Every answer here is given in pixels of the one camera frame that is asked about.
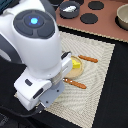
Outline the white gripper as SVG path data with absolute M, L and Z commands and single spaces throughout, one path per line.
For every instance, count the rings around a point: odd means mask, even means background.
M 14 87 L 17 90 L 19 101 L 28 111 L 38 103 L 47 108 L 64 91 L 62 72 L 59 72 L 52 79 L 42 80 L 32 77 L 25 69 L 15 81 Z

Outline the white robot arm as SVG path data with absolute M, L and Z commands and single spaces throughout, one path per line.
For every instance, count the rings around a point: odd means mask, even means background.
M 38 102 L 49 107 L 63 92 L 62 79 L 72 69 L 71 53 L 62 53 L 55 10 L 48 0 L 20 0 L 3 12 L 0 56 L 26 65 L 14 87 L 27 110 Z

